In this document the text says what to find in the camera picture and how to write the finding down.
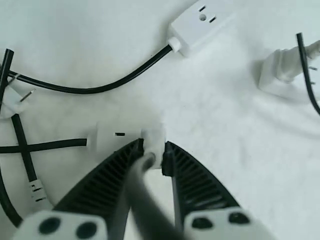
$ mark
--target electrical outlet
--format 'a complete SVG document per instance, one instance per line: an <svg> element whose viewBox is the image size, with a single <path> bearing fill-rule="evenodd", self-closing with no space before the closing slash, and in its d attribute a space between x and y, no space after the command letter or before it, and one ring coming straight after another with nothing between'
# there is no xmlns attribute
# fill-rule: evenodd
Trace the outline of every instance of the electrical outlet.
<svg viewBox="0 0 320 240"><path fill-rule="evenodd" d="M269 94L273 94L285 99L290 99L298 103L310 103L307 92L304 74L297 75L292 81L282 81L276 77L277 66L282 57L282 51L273 52L264 61L262 66L261 77L258 87ZM312 66L309 67L309 74L313 88L313 93L317 100L320 100L320 58L312 61Z"/></svg>
<svg viewBox="0 0 320 240"><path fill-rule="evenodd" d="M210 42L234 16L233 6L226 0L199 0L170 24L168 39L178 39L179 51L189 57Z"/></svg>

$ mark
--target white fabric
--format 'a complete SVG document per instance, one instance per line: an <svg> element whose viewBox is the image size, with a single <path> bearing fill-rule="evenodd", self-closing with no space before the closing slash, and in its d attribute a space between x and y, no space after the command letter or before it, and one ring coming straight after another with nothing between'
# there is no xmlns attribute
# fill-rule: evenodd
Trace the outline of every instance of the white fabric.
<svg viewBox="0 0 320 240"><path fill-rule="evenodd" d="M11 48L12 70L46 82L83 88L111 83L164 47L169 22L194 2L1 0L0 58ZM320 2L235 4L236 21L191 58L170 53L132 82L97 95L37 90L33 107L21 114L28 143L84 137L101 120L163 122L167 140L212 171L279 240L318 239L320 118L310 104L259 91L256 81L261 60L296 46L296 33L303 31L306 45L320 39ZM12 84L22 95L34 88ZM16 143L12 123L0 122L0 146ZM95 167L86 153L76 147L31 154L53 204ZM25 217L31 204L21 156L0 158L8 194ZM147 181L173 219L170 179L155 170ZM14 230L0 210L0 238L10 239ZM127 231L135 231L132 223Z"/></svg>

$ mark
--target white connector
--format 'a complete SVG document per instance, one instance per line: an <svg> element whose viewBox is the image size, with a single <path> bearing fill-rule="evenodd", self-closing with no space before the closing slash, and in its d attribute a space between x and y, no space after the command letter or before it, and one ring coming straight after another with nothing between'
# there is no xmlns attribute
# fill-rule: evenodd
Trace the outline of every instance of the white connector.
<svg viewBox="0 0 320 240"><path fill-rule="evenodd" d="M39 179L29 182L29 189L34 213L42 210L51 210L53 208L53 205L48 200L44 186Z"/></svg>
<svg viewBox="0 0 320 240"><path fill-rule="evenodd" d="M160 169L165 152L166 132L162 124L145 128L110 126L98 123L87 138L87 148L92 158L101 163L125 145L143 139L144 154L153 153Z"/></svg>
<svg viewBox="0 0 320 240"><path fill-rule="evenodd" d="M0 120L23 112L29 106L27 100L21 101L23 98L12 87L7 86L3 94Z"/></svg>
<svg viewBox="0 0 320 240"><path fill-rule="evenodd" d="M168 44L174 52L189 57L234 16L232 5L226 0L199 0L169 25Z"/></svg>
<svg viewBox="0 0 320 240"><path fill-rule="evenodd" d="M320 67L320 41L305 48L309 66ZM320 71L309 67L310 79L320 79ZM320 99L320 84L312 83L313 93ZM298 47L276 50L264 61L259 88L267 93L277 95L296 102L309 103L309 96L303 75Z"/></svg>

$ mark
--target black cable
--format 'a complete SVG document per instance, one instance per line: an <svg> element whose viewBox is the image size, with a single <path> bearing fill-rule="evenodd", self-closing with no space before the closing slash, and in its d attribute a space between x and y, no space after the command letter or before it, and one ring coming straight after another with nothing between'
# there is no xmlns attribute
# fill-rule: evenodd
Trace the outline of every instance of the black cable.
<svg viewBox="0 0 320 240"><path fill-rule="evenodd" d="M26 146L27 152L38 152L52 149L63 149L70 147L84 147L87 145L86 138L79 139L68 139L60 141L51 141L38 144L30 144ZM17 154L21 153L22 149L20 146L0 146L0 154Z"/></svg>
<svg viewBox="0 0 320 240"><path fill-rule="evenodd" d="M17 213L16 209L14 208L14 206L12 205L9 199L9 196L7 194L6 187L4 184L4 180L1 174L1 168L0 168L0 204L3 208L4 213L10 219L12 224L18 228L22 222L22 218Z"/></svg>
<svg viewBox="0 0 320 240"><path fill-rule="evenodd" d="M35 181L37 180L37 175L34 168L34 164L32 163L30 152L28 152L27 150L28 144L24 129L22 127L21 119L18 114L15 114L11 117L11 120L16 134L16 138L18 140L19 147L21 149L21 156L29 182Z"/></svg>
<svg viewBox="0 0 320 240"><path fill-rule="evenodd" d="M2 100L5 93L5 88L8 83L8 73L10 70L13 56L14 56L13 51L9 49L5 50L5 54L2 62L2 68L0 69L0 113L1 113ZM19 225L22 222L22 218L17 213L16 209L14 208L14 206L10 201L10 198L8 196L8 193L4 184L4 179L2 177L1 167L0 167L0 204L3 208L4 213L10 219L12 224L16 227L19 227Z"/></svg>
<svg viewBox="0 0 320 240"><path fill-rule="evenodd" d="M6 49L2 61L2 67L0 69L0 113L1 113L1 106L2 101L5 94L5 89L8 84L8 75L10 72L10 66L12 59L14 57L14 52L10 49Z"/></svg>
<svg viewBox="0 0 320 240"><path fill-rule="evenodd" d="M158 52L156 55L154 55L150 60L148 60L146 63L144 63L142 66L140 66L138 69L134 70L129 75L121 78L118 81L115 81L113 83L98 86L98 87L92 87L92 88L74 88L74 87L67 87L67 86L59 86L43 81L36 80L34 78L19 75L17 77L17 80L20 80L22 82L25 82L27 84L35 85L41 88L57 91L57 92L63 92L63 93L69 93L69 94L98 94L103 93L106 91L110 91L112 89L118 88L131 80L135 79L142 73L144 73L146 70L148 70L150 67L152 67L155 63L157 63L160 59L162 59L165 55L170 53L172 51L172 48L167 45L165 46L160 52ZM14 71L9 72L10 77L16 76L17 73Z"/></svg>
<svg viewBox="0 0 320 240"><path fill-rule="evenodd" d="M315 109L315 111L320 115L320 107L317 103L314 91L312 90L312 85L310 81L310 75L309 75L309 68L308 68L308 60L307 60L307 53L304 45L304 39L302 33L298 33L296 35L296 39L298 42L298 48L299 48L299 53L300 53L300 59L301 59L301 65L303 69L303 74L304 74L304 81L306 85L306 90L309 95L309 99Z"/></svg>

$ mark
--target extension cord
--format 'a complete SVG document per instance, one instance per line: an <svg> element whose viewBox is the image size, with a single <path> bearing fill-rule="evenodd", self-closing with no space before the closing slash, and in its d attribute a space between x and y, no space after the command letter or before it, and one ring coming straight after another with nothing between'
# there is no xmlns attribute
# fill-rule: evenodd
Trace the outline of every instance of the extension cord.
<svg viewBox="0 0 320 240"><path fill-rule="evenodd" d="M320 68L319 42L306 47L309 66ZM313 93L320 100L320 69L312 70L310 79L313 80ZM258 87L269 94L276 95L297 103L309 103L305 77L301 67L298 47L292 49L278 49L269 55L263 63Z"/></svg>

